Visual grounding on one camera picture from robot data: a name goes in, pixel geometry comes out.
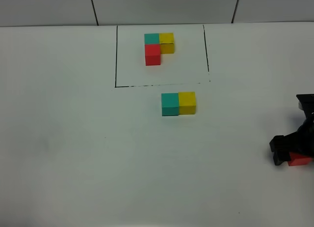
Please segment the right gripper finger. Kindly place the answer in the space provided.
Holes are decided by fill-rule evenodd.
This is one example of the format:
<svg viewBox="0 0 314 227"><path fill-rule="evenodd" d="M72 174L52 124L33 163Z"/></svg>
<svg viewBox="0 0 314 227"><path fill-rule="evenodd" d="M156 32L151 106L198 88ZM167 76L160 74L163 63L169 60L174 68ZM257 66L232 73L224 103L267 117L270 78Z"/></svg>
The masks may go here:
<svg viewBox="0 0 314 227"><path fill-rule="evenodd" d="M284 162L291 161L290 153L287 151L275 150L273 152L274 165L279 166Z"/></svg>

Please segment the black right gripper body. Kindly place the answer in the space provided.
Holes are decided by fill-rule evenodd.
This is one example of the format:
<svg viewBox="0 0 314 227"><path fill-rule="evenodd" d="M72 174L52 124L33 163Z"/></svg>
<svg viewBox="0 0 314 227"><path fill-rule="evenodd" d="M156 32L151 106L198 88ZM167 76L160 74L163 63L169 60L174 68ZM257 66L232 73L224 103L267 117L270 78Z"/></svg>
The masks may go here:
<svg viewBox="0 0 314 227"><path fill-rule="evenodd" d="M314 157L314 114L309 115L296 132L277 135L269 143L273 158L291 158L290 153Z"/></svg>

